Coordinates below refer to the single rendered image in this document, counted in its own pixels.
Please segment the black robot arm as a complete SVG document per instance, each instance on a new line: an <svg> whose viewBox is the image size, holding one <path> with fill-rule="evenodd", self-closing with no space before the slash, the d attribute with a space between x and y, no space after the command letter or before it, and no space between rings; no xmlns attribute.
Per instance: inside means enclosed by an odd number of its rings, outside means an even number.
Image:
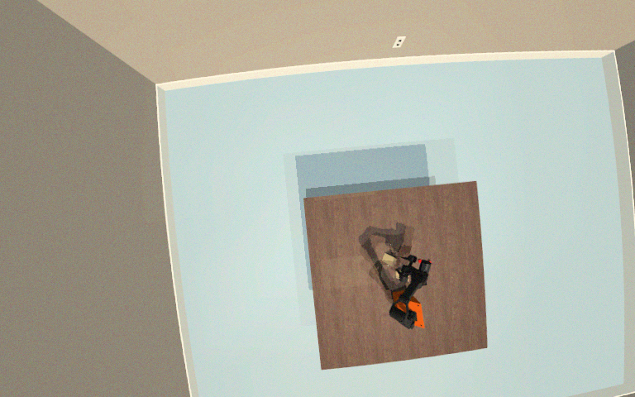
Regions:
<svg viewBox="0 0 635 397"><path fill-rule="evenodd" d="M399 300L394 302L390 309L390 317L396 319L408 329L413 329L415 322L418 320L417 313L410 311L408 308L410 299L413 297L417 289L421 289L423 285L427 285L428 272L431 266L430 261L421 260L419 269L415 269L412 265L403 265L401 271L402 275L406 278L410 276L410 284L405 291L399 296ZM401 302L406 304L407 313L394 307L396 303Z"/></svg>

